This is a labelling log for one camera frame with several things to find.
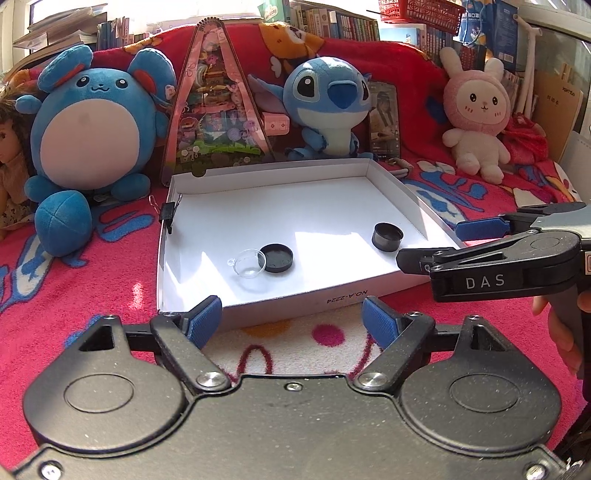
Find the finger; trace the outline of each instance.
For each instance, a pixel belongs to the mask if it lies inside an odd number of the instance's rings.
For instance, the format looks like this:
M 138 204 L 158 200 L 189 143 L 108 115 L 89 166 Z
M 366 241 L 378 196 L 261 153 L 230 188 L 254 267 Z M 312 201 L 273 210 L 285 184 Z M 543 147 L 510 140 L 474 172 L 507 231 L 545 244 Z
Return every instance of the finger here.
M 564 325 L 554 312 L 548 314 L 548 333 L 556 346 L 566 352 L 573 349 L 574 337 L 572 332 Z
M 579 371 L 581 368 L 581 363 L 583 363 L 583 358 L 581 356 L 581 352 L 579 352 L 579 349 L 576 346 L 570 351 L 558 348 L 558 354 L 570 371 L 574 371 L 575 373 Z
M 531 313 L 533 313 L 534 316 L 539 315 L 546 308 L 546 305 L 548 305 L 548 300 L 546 300 L 545 297 L 534 297 Z
M 581 292 L 579 298 L 577 299 L 577 304 L 584 312 L 591 313 L 591 291 L 587 290 Z

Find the stitch plush toy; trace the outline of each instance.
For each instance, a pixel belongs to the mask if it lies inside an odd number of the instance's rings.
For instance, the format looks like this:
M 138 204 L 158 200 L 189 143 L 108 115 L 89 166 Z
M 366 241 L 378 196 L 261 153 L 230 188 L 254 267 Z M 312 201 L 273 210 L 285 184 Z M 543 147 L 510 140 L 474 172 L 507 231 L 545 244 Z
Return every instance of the stitch plush toy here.
M 500 184 L 504 175 L 499 163 L 511 159 L 496 137 L 511 117 L 511 101 L 501 85 L 503 63 L 490 59 L 484 72 L 464 72 L 453 48 L 442 48 L 439 57 L 450 78 L 443 91 L 443 108 L 455 127 L 443 134 L 443 144 L 452 148 L 460 170 L 468 175 L 480 171 L 485 181 Z
M 248 76 L 261 109 L 284 113 L 303 127 L 306 146 L 288 149 L 288 160 L 374 158 L 372 153 L 359 153 L 359 140 L 351 131 L 371 109 L 368 80 L 369 75 L 363 76 L 350 63 L 333 57 L 301 64 L 287 77 L 284 87 Z
M 123 202 L 146 196 L 150 180 L 141 174 L 157 137 L 165 137 L 166 115 L 155 104 L 171 98 L 176 77 L 158 50 L 138 52 L 127 72 L 91 69 L 92 50 L 72 47 L 43 69 L 41 103 L 25 95 L 21 113 L 36 113 L 31 156 L 37 175 L 25 194 L 39 203 L 35 228 L 41 246 L 55 257 L 75 252 L 92 235 L 85 195 L 110 193 Z

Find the cartoon blanket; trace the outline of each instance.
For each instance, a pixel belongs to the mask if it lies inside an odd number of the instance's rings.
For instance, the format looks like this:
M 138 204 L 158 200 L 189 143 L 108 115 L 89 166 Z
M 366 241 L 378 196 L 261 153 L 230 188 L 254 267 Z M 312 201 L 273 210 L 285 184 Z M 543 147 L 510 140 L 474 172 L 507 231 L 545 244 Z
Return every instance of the cartoon blanket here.
M 492 186 L 457 175 L 441 134 L 449 127 L 441 108 L 446 82 L 442 70 L 410 46 L 322 40 L 278 25 L 230 25 L 228 31 L 246 74 L 281 83 L 298 62 L 315 55 L 341 57 L 374 80 L 396 85 L 402 156 L 413 166 L 406 185 L 453 225 L 515 210 L 516 204 L 565 202 L 578 198 L 564 172 L 551 161 L 518 167 Z M 98 52 L 95 67 L 125 70 L 140 48 L 161 49 L 180 72 L 192 35 L 181 27 L 124 49 Z M 38 70 L 23 72 L 34 81 Z M 366 138 L 361 126 L 355 131 Z M 278 139 L 297 146 L 295 129 Z M 158 171 L 158 164 L 153 166 Z M 157 202 L 165 189 L 155 188 Z M 28 225 L 0 242 L 0 465 L 12 468 L 35 448 L 22 416 L 27 385 L 79 332 L 98 316 L 116 313 L 126 323 L 155 314 L 159 224 L 148 199 L 127 205 L 101 204 L 93 212 L 95 234 L 83 251 L 54 259 Z M 435 304 L 428 285 L 384 299 L 393 308 L 420 310 L 438 320 L 460 322 L 468 313 L 488 318 L 522 349 L 561 392 L 563 412 L 551 446 L 575 421 L 584 402 L 547 335 L 544 316 L 532 317 L 531 300 Z M 378 353 L 359 321 L 358 307 L 308 319 L 216 335 L 206 353 L 233 378 L 243 372 L 318 374 L 359 372 Z

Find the transparent plastic cup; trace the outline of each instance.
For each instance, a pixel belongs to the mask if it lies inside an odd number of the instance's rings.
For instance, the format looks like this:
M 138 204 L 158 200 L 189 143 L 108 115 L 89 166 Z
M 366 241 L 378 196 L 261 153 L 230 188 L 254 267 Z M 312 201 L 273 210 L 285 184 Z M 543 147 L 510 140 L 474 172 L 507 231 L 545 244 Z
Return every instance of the transparent plastic cup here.
M 234 272 L 242 278 L 254 278 L 267 266 L 265 254 L 255 248 L 240 252 L 236 258 L 228 260 Z

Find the pink and white plush toy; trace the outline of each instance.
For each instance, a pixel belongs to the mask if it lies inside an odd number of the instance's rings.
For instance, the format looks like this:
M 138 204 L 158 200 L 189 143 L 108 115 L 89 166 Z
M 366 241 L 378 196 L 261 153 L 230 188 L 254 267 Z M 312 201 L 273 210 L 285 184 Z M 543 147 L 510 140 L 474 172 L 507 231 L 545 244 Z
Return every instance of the pink and white plush toy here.
M 480 171 L 488 183 L 503 180 L 499 163 L 509 163 L 511 156 L 496 137 L 511 117 L 511 102 L 501 85 L 503 62 L 490 59 L 484 72 L 464 72 L 456 51 L 445 47 L 439 52 L 449 75 L 443 91 L 443 108 L 455 127 L 443 134 L 443 144 L 452 149 L 457 167 L 468 175 Z

